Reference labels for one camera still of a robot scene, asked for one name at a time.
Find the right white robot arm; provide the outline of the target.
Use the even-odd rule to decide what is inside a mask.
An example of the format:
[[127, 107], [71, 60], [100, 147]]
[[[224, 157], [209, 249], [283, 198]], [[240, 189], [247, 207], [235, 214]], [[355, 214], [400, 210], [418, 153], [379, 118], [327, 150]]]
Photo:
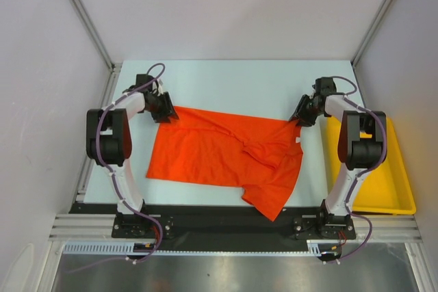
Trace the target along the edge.
[[352, 204], [368, 175], [387, 156], [387, 116], [353, 102], [357, 91], [337, 91], [336, 76], [321, 77], [313, 84], [313, 94], [303, 95], [290, 120], [300, 127], [312, 127], [319, 116], [334, 117], [341, 123], [337, 156], [341, 167], [335, 184], [322, 201], [317, 233], [331, 238], [352, 215]]

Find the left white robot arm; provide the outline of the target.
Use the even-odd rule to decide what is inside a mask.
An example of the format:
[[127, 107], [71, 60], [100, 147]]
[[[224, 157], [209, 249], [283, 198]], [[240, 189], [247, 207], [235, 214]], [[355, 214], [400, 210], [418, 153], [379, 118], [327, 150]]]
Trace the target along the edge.
[[141, 212], [144, 198], [131, 170], [132, 138], [129, 121], [149, 112], [154, 122], [170, 123], [179, 118], [168, 92], [162, 90], [158, 77], [136, 76], [136, 83], [105, 108], [90, 109], [86, 114], [86, 154], [106, 171], [118, 199], [117, 211], [134, 214], [127, 228], [137, 237], [150, 232], [151, 220]]

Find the orange t-shirt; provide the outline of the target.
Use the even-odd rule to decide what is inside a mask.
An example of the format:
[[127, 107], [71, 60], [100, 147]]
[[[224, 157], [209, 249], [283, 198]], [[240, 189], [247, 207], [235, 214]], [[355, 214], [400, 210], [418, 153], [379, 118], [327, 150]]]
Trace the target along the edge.
[[295, 121], [176, 108], [159, 125], [147, 178], [240, 188], [274, 221], [298, 182], [303, 151]]

